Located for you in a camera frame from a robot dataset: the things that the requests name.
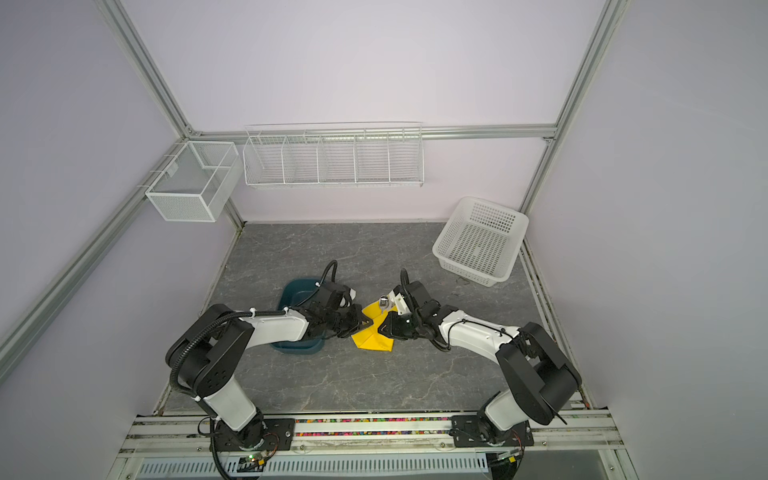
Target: vented metal panel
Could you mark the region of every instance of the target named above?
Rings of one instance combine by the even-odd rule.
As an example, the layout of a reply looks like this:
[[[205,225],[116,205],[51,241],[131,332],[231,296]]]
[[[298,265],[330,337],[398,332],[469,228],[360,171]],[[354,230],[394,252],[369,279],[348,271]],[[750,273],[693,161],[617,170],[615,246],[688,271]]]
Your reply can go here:
[[[266,463],[263,473],[238,472],[238,457],[230,457],[227,472],[236,477],[281,478],[369,477],[413,474],[483,473],[488,471],[485,454],[427,453],[378,455],[278,455]],[[143,478],[218,478],[210,457],[147,458],[141,465],[137,480]]]

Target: aluminum frame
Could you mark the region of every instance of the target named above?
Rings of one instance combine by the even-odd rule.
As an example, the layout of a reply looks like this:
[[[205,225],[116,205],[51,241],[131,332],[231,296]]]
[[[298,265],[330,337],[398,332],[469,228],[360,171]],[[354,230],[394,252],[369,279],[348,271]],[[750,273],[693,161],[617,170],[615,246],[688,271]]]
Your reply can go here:
[[[133,223],[147,200],[146,186],[160,175],[160,172],[183,147],[184,142],[181,140],[171,146],[141,182],[142,186],[136,187],[131,192],[131,195],[101,225],[93,237],[54,277],[32,306],[2,337],[2,341],[0,341],[0,384],[8,378],[11,371],[21,362],[24,355],[69,302],[80,285],[88,278],[88,275]]]
[[[471,415],[474,412],[390,412],[390,413],[339,413],[316,412],[286,415],[265,415],[269,418],[317,419],[374,419],[381,417],[450,417]],[[598,450],[611,480],[635,480],[626,447],[607,410],[564,410],[561,416],[568,422],[554,420],[550,425],[531,422],[531,434],[535,444],[528,451],[541,450]],[[208,437],[197,433],[204,415],[137,417],[115,459],[108,478],[136,478],[145,458],[210,457]],[[447,433],[403,433],[388,435],[312,435],[317,432],[378,432],[396,429],[448,430],[450,420],[426,420],[421,422],[302,422],[296,424],[292,448],[278,452],[277,458],[296,458],[303,455],[378,455],[382,453],[455,453],[455,452],[506,452],[509,447],[456,448]],[[241,453],[230,457],[243,456]]]
[[[629,0],[606,1],[598,25],[592,35],[587,53],[584,56],[556,124],[428,127],[423,130],[424,140],[515,137],[544,138],[548,141],[548,146],[545,148],[545,152],[541,157],[521,208],[521,211],[527,214],[541,188],[541,184],[546,177],[546,173],[558,151],[559,145],[568,131],[568,127],[578,109],[578,105],[584,98],[589,82],[594,77],[594,73],[607,49],[608,42],[621,20],[621,16],[625,11],[628,2]],[[169,87],[157,69],[157,66],[153,63],[151,56],[141,41],[131,20],[127,16],[120,0],[94,0],[94,3],[104,16],[104,20],[112,29],[118,43],[124,49],[129,61],[131,61],[136,68],[137,73],[152,97],[180,137],[180,140],[171,147],[168,153],[164,155],[155,168],[147,175],[142,182],[142,185],[148,185],[154,181],[154,178],[158,175],[157,170],[163,170],[167,166],[167,162],[169,161],[168,158],[180,148],[181,142],[185,140],[225,140],[236,141],[237,143],[237,139],[242,138],[242,142],[245,141],[247,136],[241,132],[206,133],[195,131],[184,116],[179,104],[174,99]],[[122,233],[131,225],[141,206],[146,201],[145,190],[146,187],[138,187],[126,198],[123,204],[120,205],[110,218],[102,224],[99,231],[91,237],[69,264],[48,284],[45,291],[11,328],[9,333],[2,338],[2,341],[0,341],[0,383],[8,377],[14,367],[23,359],[27,351],[29,351],[31,346],[40,335],[42,335],[56,315],[66,305],[70,298],[72,298],[91,271],[98,265],[101,259],[104,258],[111,246],[114,245]],[[237,209],[231,200],[227,201],[225,210],[237,230],[236,237],[238,237],[242,231],[244,222],[237,213]],[[567,340],[562,334],[559,322],[554,315],[554,310],[551,308],[551,301],[536,273],[535,265],[533,264],[527,243],[524,243],[521,255],[524,260],[524,268],[526,268],[529,275],[531,286],[537,293],[539,312],[542,315],[542,319],[544,319],[543,321],[547,323],[546,326],[548,332],[558,339],[561,348],[569,357],[571,357],[571,359],[573,359]],[[588,402],[588,393],[586,391],[583,391],[582,393],[584,394],[584,400]],[[584,410],[582,412],[605,411]],[[168,417],[148,417],[142,419],[142,421],[146,422],[147,419],[151,418],[168,420]],[[547,437],[551,440],[542,440],[542,442],[547,442],[547,445],[541,446],[545,449],[547,446],[552,447],[551,441],[559,439],[561,435],[565,435],[570,430],[571,429],[563,431],[555,430],[551,433],[551,437]],[[535,431],[535,438],[544,438],[542,437],[543,434],[543,431]],[[173,436],[167,437],[165,440],[169,442],[169,446],[173,445],[174,441],[179,441],[180,443],[192,443],[185,442],[184,439],[176,439]],[[613,455],[605,454],[604,463],[609,466],[614,466],[613,470],[607,470],[607,472],[615,472],[617,468],[620,468],[622,476],[615,478],[628,478],[634,480],[637,476],[634,474],[629,457],[626,450],[623,448],[624,447],[616,448],[615,450],[603,450],[604,452],[614,452]],[[195,452],[197,452],[197,454],[200,454],[200,451],[201,450],[197,450],[197,447],[195,447]],[[121,451],[115,465],[118,465],[120,462],[122,462],[122,466],[118,468],[118,470],[120,472],[126,472],[126,468],[130,471],[130,468],[132,468],[131,465],[140,465],[141,457],[134,454],[127,455],[125,452]],[[117,470],[113,468],[109,478],[118,478],[112,476],[116,471]],[[122,475],[119,478],[131,477]]]
[[[565,98],[563,109],[558,116],[556,122],[557,130],[551,138],[545,138],[547,147],[544,149],[544,153],[542,154],[536,172],[531,179],[531,184],[525,192],[525,197],[523,198],[523,203],[520,208],[520,211],[526,215],[531,211],[531,207],[541,189],[541,185],[547,177],[547,172],[549,171],[552,161],[562,144],[565,134],[568,132],[568,128],[571,126],[576,111],[587,94],[589,84],[592,81],[594,74],[598,71],[600,62],[611,42],[616,27],[619,25],[624,12],[627,10],[629,1],[630,0],[607,0],[605,2],[598,24],[594,28],[594,32],[589,41],[587,53],[584,54],[584,59],[581,61],[581,66],[578,69],[574,83],[571,86],[571,90],[568,92],[568,96]]]

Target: black mounting plate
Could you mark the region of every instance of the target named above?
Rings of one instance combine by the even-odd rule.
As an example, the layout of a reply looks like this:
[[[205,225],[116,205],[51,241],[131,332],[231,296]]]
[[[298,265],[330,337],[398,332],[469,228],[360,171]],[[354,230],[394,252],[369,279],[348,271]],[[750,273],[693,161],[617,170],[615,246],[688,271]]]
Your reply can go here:
[[[529,426],[528,422],[522,422],[511,428],[511,430],[518,434],[523,445],[526,447],[533,446],[533,434],[531,434]],[[453,444],[457,447],[487,445],[487,443],[480,439],[477,415],[454,415],[451,417],[451,436],[453,437]],[[518,446],[518,440],[514,435],[510,434],[502,446],[516,447]]]
[[[272,452],[275,449],[275,442],[278,442],[278,450],[290,450],[290,444],[293,441],[293,428],[296,426],[295,419],[264,419],[266,430],[264,430],[264,442],[256,450],[267,450]],[[221,431],[216,432],[216,450],[219,452],[245,452],[236,444],[232,443],[226,434]]]

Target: white plastic basket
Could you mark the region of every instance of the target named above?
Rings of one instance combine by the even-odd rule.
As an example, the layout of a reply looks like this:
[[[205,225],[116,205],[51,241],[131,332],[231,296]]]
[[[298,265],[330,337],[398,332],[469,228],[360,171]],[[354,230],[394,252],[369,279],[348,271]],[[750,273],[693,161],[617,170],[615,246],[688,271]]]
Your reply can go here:
[[[437,237],[440,266],[467,280],[494,286],[509,278],[528,229],[528,217],[486,200],[464,197]]]

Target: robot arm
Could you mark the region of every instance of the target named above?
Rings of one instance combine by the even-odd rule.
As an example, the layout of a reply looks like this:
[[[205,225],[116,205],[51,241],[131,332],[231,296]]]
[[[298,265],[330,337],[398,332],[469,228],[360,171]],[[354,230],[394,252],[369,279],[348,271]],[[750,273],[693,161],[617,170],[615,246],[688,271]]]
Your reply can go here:
[[[306,305],[280,312],[233,312],[213,305],[169,349],[170,383],[192,396],[212,419],[220,419],[220,428],[234,445],[257,449],[266,428],[263,415],[233,377],[243,351],[264,343],[318,338],[328,331],[349,336],[369,325],[353,297],[353,290],[332,281],[320,283]],[[509,389],[478,412],[478,431],[488,444],[503,442],[514,425],[528,419],[547,425],[581,384],[572,364],[535,323],[502,326],[441,306],[420,282],[410,283],[407,273],[388,297],[398,308],[379,327],[381,334],[426,338],[443,351],[461,346],[499,364]],[[537,357],[532,366],[528,359]]]

